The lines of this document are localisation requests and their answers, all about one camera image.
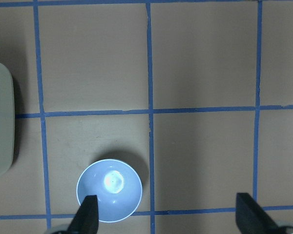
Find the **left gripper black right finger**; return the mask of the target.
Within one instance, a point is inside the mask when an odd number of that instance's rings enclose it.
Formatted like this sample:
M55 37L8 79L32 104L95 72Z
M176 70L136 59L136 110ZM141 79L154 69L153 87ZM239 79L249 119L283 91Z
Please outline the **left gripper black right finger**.
M242 234L282 233L282 228L248 193L236 194L235 222Z

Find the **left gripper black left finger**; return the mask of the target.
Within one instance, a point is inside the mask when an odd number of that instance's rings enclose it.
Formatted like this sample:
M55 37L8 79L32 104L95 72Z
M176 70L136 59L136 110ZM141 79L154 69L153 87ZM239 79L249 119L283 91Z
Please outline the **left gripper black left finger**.
M96 234L99 228L96 195L87 195L66 230L67 234Z

